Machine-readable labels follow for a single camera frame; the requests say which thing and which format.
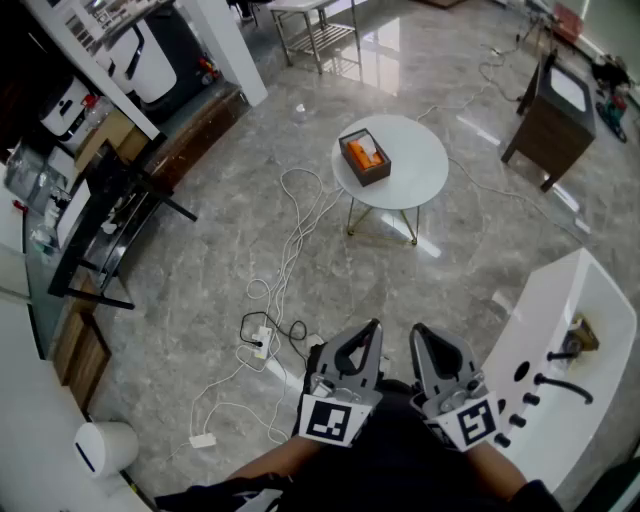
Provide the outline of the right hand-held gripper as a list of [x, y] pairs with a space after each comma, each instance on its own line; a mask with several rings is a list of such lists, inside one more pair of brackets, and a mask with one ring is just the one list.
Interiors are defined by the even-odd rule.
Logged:
[[496, 394], [487, 388], [484, 373], [477, 372], [473, 351], [463, 338], [416, 323], [410, 348], [414, 374], [424, 391], [411, 405], [446, 449], [466, 452], [500, 432]]

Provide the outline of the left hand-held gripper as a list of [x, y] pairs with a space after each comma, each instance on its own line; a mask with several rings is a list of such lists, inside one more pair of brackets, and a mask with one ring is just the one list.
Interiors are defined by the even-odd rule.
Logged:
[[[322, 348], [310, 392], [302, 397], [298, 435], [339, 447], [351, 447], [383, 395], [375, 390], [382, 354], [378, 319], [349, 327]], [[358, 388], [333, 381], [351, 379]]]

